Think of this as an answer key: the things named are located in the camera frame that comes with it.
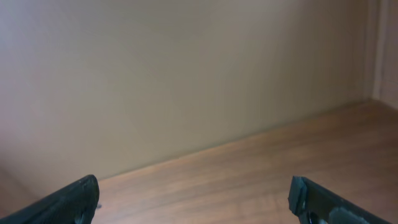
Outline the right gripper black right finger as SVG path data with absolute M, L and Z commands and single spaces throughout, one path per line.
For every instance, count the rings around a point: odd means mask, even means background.
M 301 224 L 389 224 L 306 177 L 292 177 L 288 201 Z

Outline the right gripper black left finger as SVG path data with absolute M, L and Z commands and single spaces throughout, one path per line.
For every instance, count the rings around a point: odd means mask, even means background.
M 1 219 L 1 224 L 90 224 L 100 197 L 90 174 Z

